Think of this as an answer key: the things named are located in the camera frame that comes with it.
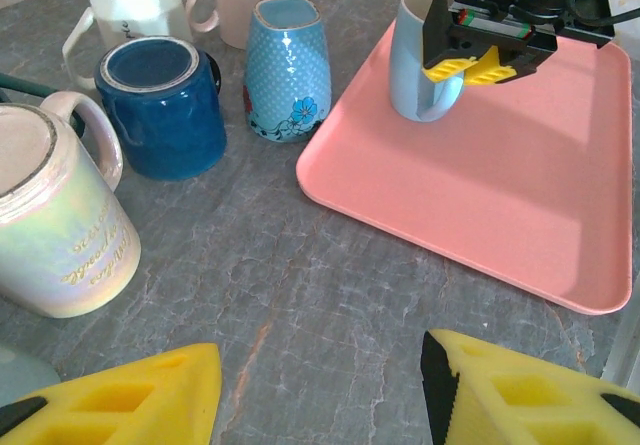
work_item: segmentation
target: iridescent white mug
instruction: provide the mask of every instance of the iridescent white mug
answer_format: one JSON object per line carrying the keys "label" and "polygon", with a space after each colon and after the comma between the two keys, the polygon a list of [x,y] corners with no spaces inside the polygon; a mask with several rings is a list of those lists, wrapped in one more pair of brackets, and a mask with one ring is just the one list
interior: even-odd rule
{"label": "iridescent white mug", "polygon": [[[98,144],[93,162],[69,125],[76,111]],[[113,190],[122,151],[90,98],[57,92],[40,107],[0,104],[0,293],[67,318],[113,299],[133,277],[140,239]]]}

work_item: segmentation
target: dark blue mug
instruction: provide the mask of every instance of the dark blue mug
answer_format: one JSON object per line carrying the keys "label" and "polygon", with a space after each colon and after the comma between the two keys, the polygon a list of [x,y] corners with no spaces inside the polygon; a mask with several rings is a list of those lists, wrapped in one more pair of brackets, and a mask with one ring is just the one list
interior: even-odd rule
{"label": "dark blue mug", "polygon": [[224,155],[220,69],[192,44],[173,37],[131,40],[109,51],[94,77],[135,172],[183,180]]}

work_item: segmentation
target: cable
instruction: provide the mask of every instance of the cable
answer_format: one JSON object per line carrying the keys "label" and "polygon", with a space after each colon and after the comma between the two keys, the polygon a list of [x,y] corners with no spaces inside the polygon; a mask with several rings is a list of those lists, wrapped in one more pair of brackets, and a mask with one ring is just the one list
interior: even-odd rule
{"label": "cable", "polygon": [[576,0],[567,0],[567,8],[576,20],[590,27],[606,27],[608,25],[615,25],[616,23],[627,22],[629,20],[640,18],[640,8],[629,10],[628,12],[624,12],[613,17],[604,18],[585,17],[576,8]]}

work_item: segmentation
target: red flower print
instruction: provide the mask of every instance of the red flower print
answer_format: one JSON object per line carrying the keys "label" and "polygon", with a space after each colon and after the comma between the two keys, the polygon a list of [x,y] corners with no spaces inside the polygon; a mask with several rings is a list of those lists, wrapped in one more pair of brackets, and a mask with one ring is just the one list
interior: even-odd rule
{"label": "red flower print", "polygon": [[251,97],[249,96],[249,89],[246,85],[242,87],[242,98],[244,99],[244,111],[245,113],[253,112],[253,104],[251,103]]}

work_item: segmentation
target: table surface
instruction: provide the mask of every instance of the table surface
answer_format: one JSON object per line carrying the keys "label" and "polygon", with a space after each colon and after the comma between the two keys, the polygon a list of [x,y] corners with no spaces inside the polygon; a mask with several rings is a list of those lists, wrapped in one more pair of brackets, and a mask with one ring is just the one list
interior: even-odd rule
{"label": "table surface", "polygon": [[[312,1],[336,100],[399,0]],[[61,48],[87,5],[28,0],[0,10],[0,71],[70,87]],[[244,122],[244,53],[217,32],[196,43],[222,70],[225,157],[179,183],[127,168],[116,195],[143,243],[134,279],[108,305],[67,320],[0,299],[4,341],[63,380],[215,342],[224,386],[212,443],[222,444],[428,443],[419,359],[430,328],[600,376],[619,313],[579,315],[310,201],[295,176],[304,144],[268,142]],[[75,60],[88,72],[102,53],[94,30]],[[634,121],[639,91],[636,79]]]}

